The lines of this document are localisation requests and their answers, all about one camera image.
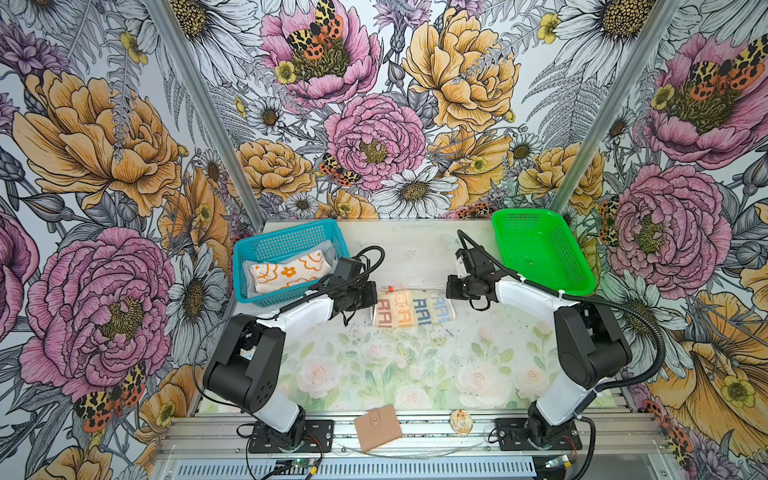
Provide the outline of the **striped grey patterned towel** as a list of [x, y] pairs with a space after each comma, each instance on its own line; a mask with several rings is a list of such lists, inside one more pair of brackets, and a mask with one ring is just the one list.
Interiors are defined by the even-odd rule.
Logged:
[[372, 314], [374, 327], [401, 329], [438, 325], [456, 318], [445, 291], [435, 288], [387, 287], [377, 291]]

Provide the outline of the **teal plastic basket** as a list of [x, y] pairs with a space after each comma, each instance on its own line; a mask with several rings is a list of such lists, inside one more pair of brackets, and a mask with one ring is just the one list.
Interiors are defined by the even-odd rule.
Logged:
[[335, 220], [311, 221], [238, 241], [232, 257], [235, 298], [238, 302], [261, 308], [300, 298], [319, 281], [318, 278], [271, 293], [256, 293], [253, 282], [252, 288], [248, 285], [246, 263], [283, 264], [316, 249], [323, 251], [331, 268], [340, 258], [349, 256], [342, 231]]

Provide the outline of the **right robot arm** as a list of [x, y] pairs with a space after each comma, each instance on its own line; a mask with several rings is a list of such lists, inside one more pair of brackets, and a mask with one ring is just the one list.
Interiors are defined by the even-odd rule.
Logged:
[[528, 442], [551, 447], [596, 398], [598, 387], [628, 365], [631, 349], [606, 299], [555, 291], [502, 269], [484, 248], [456, 251], [446, 296], [518, 308], [554, 328], [560, 370], [528, 408]]

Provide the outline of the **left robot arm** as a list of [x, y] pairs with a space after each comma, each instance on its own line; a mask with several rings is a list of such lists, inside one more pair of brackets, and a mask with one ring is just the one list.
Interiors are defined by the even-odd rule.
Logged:
[[299, 448], [308, 437], [306, 412], [279, 391], [284, 348], [338, 315], [375, 306], [377, 286], [370, 275], [382, 263], [371, 262], [364, 253], [343, 257], [302, 297], [275, 312], [231, 317], [209, 360], [202, 388], [254, 417], [267, 443], [281, 450]]

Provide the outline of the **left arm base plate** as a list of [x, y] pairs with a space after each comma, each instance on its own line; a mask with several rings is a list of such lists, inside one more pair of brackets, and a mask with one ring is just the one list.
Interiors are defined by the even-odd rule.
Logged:
[[252, 432], [246, 435], [246, 449], [249, 454], [326, 454], [332, 450], [334, 428], [333, 420], [309, 419], [281, 433], [256, 421]]

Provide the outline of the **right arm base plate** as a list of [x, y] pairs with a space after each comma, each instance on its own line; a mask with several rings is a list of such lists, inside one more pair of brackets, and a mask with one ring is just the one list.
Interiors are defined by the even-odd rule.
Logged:
[[502, 417], [494, 420], [494, 427], [502, 451], [578, 451], [582, 448], [574, 421], [552, 427], [536, 419]]

